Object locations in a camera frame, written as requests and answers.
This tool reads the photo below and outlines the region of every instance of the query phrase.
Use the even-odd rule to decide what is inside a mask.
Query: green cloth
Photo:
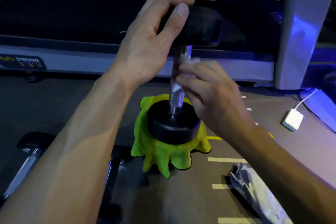
[[[166,99],[169,99],[168,94],[141,99],[141,112],[135,121],[135,141],[131,155],[134,157],[145,156],[142,167],[144,172],[149,171],[152,165],[156,164],[161,174],[168,179],[170,176],[168,169],[169,162],[178,169],[187,169],[191,166],[190,152],[193,149],[207,153],[211,150],[211,146],[202,121],[197,137],[189,143],[179,145],[166,144],[151,136],[147,130],[147,111],[154,103]]]

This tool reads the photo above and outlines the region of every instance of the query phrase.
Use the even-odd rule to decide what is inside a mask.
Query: hand
[[[194,2],[147,0],[129,26],[111,69],[117,69],[135,88],[151,80],[165,64],[171,44],[188,18],[188,5]],[[157,35],[161,18],[171,5],[176,7],[164,29]]]
[[[242,128],[254,126],[240,95],[238,85],[230,79],[217,61],[183,63],[179,70],[196,77],[179,75],[197,116],[226,141],[237,137]]]

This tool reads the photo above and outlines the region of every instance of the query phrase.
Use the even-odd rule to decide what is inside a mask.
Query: black cable
[[[304,105],[304,107],[322,124],[324,125],[328,130],[330,130],[332,133],[336,134],[336,131],[334,129],[332,129],[331,127],[328,126],[328,124],[326,124],[319,116],[317,116],[312,110],[309,109],[308,106],[306,106],[306,104],[304,102],[302,102],[302,104]]]

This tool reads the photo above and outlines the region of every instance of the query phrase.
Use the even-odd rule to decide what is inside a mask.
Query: person's left hand
[[[151,80],[166,62],[174,39],[189,15],[195,0],[147,0],[129,26],[110,70],[121,74],[132,88]],[[157,35],[161,18],[176,5],[164,29]]]

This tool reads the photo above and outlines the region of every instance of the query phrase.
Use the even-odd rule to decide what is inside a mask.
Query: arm
[[[7,223],[96,223],[118,126],[134,90],[163,67],[194,0],[147,0],[111,68],[95,82],[0,211]],[[161,18],[178,5],[162,32]]]
[[[182,64],[180,70],[196,76],[176,78],[196,114],[247,160],[294,223],[335,222],[336,191],[254,124],[237,84],[217,62]]]

